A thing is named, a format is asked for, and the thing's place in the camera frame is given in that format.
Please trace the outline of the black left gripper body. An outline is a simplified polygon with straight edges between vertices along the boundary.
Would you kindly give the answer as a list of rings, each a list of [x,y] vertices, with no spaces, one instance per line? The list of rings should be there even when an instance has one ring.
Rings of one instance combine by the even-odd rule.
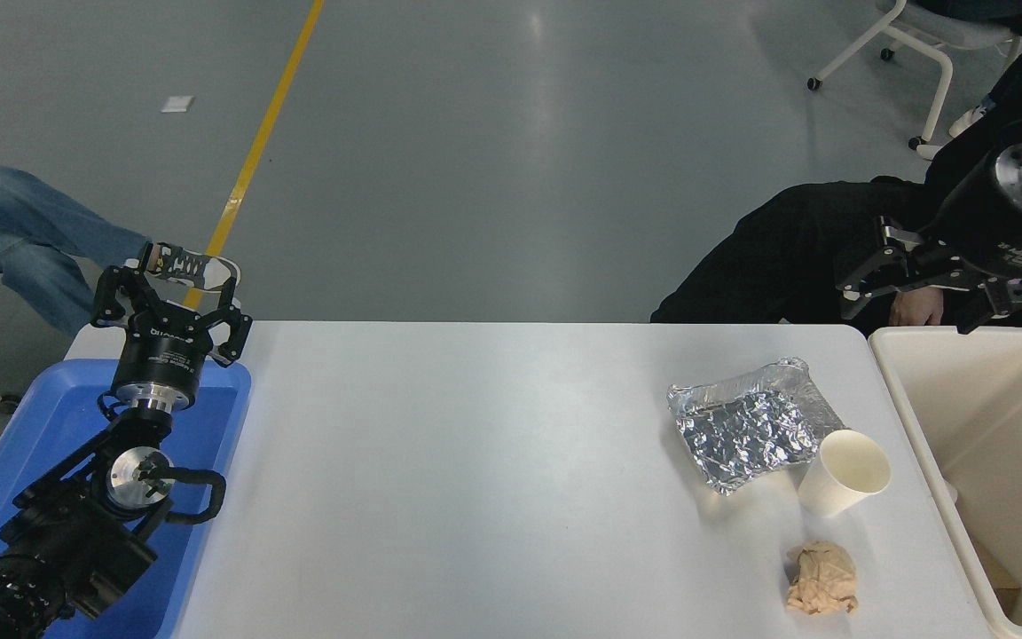
[[[134,312],[111,391],[131,403],[162,387],[170,403],[194,403],[211,345],[208,323],[192,309],[164,304]]]

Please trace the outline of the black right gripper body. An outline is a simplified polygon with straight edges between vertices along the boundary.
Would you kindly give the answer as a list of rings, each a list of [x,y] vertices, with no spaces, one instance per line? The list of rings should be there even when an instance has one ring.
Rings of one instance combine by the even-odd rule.
[[[1022,142],[978,162],[920,232],[973,270],[1022,279]]]

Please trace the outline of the person's hand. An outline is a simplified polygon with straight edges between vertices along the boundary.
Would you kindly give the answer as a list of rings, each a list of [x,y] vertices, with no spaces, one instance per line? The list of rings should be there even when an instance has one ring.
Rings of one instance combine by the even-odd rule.
[[[941,288],[926,287],[897,292],[889,312],[888,327],[929,327],[942,324],[945,296]]]

